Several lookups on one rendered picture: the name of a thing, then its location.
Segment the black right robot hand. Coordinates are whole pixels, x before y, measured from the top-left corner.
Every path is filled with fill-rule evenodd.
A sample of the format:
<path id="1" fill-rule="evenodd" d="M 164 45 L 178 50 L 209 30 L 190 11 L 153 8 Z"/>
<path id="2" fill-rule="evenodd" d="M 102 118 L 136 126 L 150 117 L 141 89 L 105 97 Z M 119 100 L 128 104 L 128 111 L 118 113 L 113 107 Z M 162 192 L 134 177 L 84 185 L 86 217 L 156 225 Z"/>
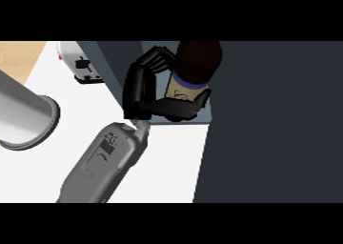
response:
<path id="1" fill-rule="evenodd" d="M 205 89 L 195 98 L 180 97 L 180 91 L 156 99 L 156 74 L 172 69 L 175 55 L 167 47 L 155 46 L 131 64 L 124 92 L 124 118 L 150 120 L 153 115 L 164 116 L 171 122 L 190 121 L 205 107 L 211 89 Z"/>

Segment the dark wine bottle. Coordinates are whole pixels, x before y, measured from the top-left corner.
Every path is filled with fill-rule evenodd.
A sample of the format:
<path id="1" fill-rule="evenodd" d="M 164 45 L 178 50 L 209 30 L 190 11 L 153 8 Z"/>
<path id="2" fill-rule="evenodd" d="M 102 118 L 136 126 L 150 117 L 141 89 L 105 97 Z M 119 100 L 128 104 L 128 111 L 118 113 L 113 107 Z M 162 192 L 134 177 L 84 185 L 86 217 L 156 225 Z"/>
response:
<path id="1" fill-rule="evenodd" d="M 223 61 L 218 41 L 181 41 L 165 97 L 193 101 L 209 86 Z"/>

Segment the dark grey cabinet door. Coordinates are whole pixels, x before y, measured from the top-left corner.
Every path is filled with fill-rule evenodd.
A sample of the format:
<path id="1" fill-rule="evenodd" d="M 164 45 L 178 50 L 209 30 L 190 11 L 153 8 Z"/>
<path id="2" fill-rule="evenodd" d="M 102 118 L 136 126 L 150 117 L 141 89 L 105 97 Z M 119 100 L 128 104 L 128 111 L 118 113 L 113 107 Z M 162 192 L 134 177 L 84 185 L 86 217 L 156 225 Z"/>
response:
<path id="1" fill-rule="evenodd" d="M 343 42 L 227 42 L 199 202 L 343 202 Z"/>

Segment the white toaster appliance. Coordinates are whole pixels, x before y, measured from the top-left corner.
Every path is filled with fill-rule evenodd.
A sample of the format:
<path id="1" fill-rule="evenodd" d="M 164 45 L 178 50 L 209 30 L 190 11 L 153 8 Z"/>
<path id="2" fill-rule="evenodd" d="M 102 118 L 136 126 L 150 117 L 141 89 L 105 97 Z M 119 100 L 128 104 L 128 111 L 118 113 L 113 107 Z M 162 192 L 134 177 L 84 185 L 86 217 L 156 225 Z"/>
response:
<path id="1" fill-rule="evenodd" d="M 103 83 L 103 78 L 96 71 L 91 61 L 83 52 L 77 41 L 59 41 L 56 44 L 59 59 L 71 69 L 75 79 L 81 84 Z"/>

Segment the blue-grey cabinet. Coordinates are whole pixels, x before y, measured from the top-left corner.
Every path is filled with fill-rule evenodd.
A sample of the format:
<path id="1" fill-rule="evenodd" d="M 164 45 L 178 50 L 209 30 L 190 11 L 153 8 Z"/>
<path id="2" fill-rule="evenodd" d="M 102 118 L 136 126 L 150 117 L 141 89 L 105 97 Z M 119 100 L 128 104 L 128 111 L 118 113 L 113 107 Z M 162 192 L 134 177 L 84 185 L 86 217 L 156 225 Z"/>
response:
<path id="1" fill-rule="evenodd" d="M 109 87 L 109 91 L 122 103 L 122 87 L 127 71 L 131 64 L 150 50 L 153 46 L 167 47 L 172 53 L 177 51 L 180 41 L 78 41 L 83 52 L 94 66 L 97 73 Z M 164 98 L 169 83 L 171 72 L 156 74 L 156 99 Z M 162 116 L 152 116 L 152 125 L 200 125 L 209 124 L 212 120 L 211 104 L 199 111 L 197 117 L 190 121 L 171 122 Z"/>

